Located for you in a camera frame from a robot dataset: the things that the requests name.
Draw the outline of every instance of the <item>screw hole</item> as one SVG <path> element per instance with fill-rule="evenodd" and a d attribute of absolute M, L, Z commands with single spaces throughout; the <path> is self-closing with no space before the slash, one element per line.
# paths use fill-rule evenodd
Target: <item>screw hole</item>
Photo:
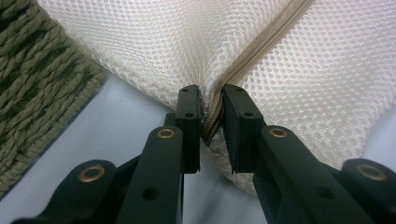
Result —
<path fill-rule="evenodd" d="M 93 165 L 85 168 L 81 173 L 79 173 L 78 178 L 81 182 L 90 183 L 102 177 L 105 174 L 105 168 L 100 165 Z"/>
<path fill-rule="evenodd" d="M 175 135 L 175 131 L 173 131 L 172 129 L 161 129 L 157 135 L 161 138 L 171 138 Z"/>
<path fill-rule="evenodd" d="M 376 180 L 376 181 L 383 181 L 387 179 L 387 176 L 382 172 L 380 169 L 372 166 L 370 164 L 359 164 L 357 169 L 361 175 L 366 176 L 367 178 Z"/>
<path fill-rule="evenodd" d="M 282 129 L 278 129 L 278 128 L 271 129 L 270 130 L 270 134 L 273 137 L 279 137 L 279 138 L 283 138 L 283 137 L 288 136 L 287 132 L 283 131 Z"/>
<path fill-rule="evenodd" d="M 332 193 L 331 190 L 324 188 L 324 187 L 318 187 L 317 188 L 317 195 L 326 200 L 332 200 L 334 198 L 334 194 Z"/>
<path fill-rule="evenodd" d="M 148 187 L 143 191 L 143 198 L 146 199 L 147 201 L 156 200 L 158 197 L 160 197 L 160 195 L 161 195 L 160 189 L 155 187 Z"/>

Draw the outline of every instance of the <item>gray rope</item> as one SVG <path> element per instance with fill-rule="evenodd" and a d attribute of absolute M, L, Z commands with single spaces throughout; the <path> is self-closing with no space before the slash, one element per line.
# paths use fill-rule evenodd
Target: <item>gray rope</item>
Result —
<path fill-rule="evenodd" d="M 104 73 L 35 0 L 0 0 L 0 27 L 1 200 Z"/>

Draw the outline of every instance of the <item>rope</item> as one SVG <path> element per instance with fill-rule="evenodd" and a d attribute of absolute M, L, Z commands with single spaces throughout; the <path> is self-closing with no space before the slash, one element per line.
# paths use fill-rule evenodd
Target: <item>rope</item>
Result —
<path fill-rule="evenodd" d="M 103 78 L 35 0 L 0 0 L 0 200 Z"/>

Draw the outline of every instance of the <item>zipper teeth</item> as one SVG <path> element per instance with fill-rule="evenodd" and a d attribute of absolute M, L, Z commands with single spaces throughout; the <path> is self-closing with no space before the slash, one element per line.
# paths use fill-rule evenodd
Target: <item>zipper teeth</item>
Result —
<path fill-rule="evenodd" d="M 267 53 L 292 25 L 303 15 L 314 0 L 291 0 L 281 13 L 236 58 L 215 83 L 209 99 L 202 137 L 209 146 L 222 119 L 222 88 L 239 80 Z"/>

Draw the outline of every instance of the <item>woven rope basket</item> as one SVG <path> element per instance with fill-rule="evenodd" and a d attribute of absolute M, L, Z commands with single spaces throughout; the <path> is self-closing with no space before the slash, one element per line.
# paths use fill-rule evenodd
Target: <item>woven rope basket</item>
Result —
<path fill-rule="evenodd" d="M 0 200 L 104 77 L 35 0 L 0 0 Z"/>

